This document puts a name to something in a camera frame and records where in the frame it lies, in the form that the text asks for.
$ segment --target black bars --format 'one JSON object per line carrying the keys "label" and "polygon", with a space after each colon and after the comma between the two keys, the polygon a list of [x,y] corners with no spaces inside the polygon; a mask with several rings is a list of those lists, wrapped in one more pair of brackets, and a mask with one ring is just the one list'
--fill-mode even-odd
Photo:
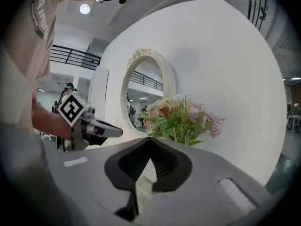
{"label": "black bars", "polygon": [[163,84],[144,75],[144,74],[141,74],[137,71],[134,71],[131,78],[130,78],[130,81],[132,82],[136,82],[136,83],[139,83],[139,84],[142,84],[142,85],[145,85],[147,87],[150,87],[150,88],[153,88],[153,89],[156,89],[156,90],[160,90],[160,91],[163,91]]}
{"label": "black bars", "polygon": [[95,70],[101,57],[76,49],[53,45],[50,51],[50,60]]}

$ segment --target black railing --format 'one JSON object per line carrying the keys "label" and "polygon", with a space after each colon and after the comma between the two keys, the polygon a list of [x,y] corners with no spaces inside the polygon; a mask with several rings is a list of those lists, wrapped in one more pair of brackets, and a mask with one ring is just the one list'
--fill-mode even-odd
{"label": "black railing", "polygon": [[260,31],[263,21],[267,17],[268,0],[249,0],[248,16],[251,23]]}
{"label": "black railing", "polygon": [[100,63],[101,57],[76,49],[53,45],[50,52],[50,60],[95,70]]}
{"label": "black railing", "polygon": [[136,83],[139,83],[139,84],[142,84],[142,85],[145,85],[145,86],[148,86],[148,87],[151,87],[153,89],[157,89],[157,90],[160,90],[160,91],[163,91],[163,84],[144,75],[144,74],[141,74],[137,71],[134,71],[134,73],[132,74],[131,78],[130,78],[130,81],[132,82],[136,82]]}

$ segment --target floor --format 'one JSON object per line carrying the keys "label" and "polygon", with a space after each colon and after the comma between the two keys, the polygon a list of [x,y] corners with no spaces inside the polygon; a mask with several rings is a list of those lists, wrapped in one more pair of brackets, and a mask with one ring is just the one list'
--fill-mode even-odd
{"label": "floor", "polygon": [[266,188],[271,194],[289,187],[301,165],[301,133],[286,132],[282,152],[277,166]]}

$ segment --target flower bouquet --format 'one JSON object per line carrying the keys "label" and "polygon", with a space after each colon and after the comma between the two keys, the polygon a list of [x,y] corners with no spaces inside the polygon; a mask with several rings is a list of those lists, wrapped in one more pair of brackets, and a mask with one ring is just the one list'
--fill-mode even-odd
{"label": "flower bouquet", "polygon": [[180,95],[157,100],[139,117],[151,131],[148,136],[163,137],[190,146],[204,142],[196,139],[207,131],[213,138],[219,136],[225,120],[205,111],[202,104]]}

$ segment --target white curved wall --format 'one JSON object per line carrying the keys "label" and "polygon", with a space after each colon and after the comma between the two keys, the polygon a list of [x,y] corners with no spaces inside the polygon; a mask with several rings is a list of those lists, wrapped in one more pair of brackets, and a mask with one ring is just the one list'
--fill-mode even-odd
{"label": "white curved wall", "polygon": [[[137,48],[151,48],[173,67],[177,93],[190,94],[226,117],[222,134],[200,148],[217,153],[266,184],[285,135],[285,89],[277,62],[264,38],[222,0],[177,4],[140,20],[106,49],[101,66],[110,70],[105,119],[119,120],[121,84]],[[125,131],[107,145],[130,140]]]}

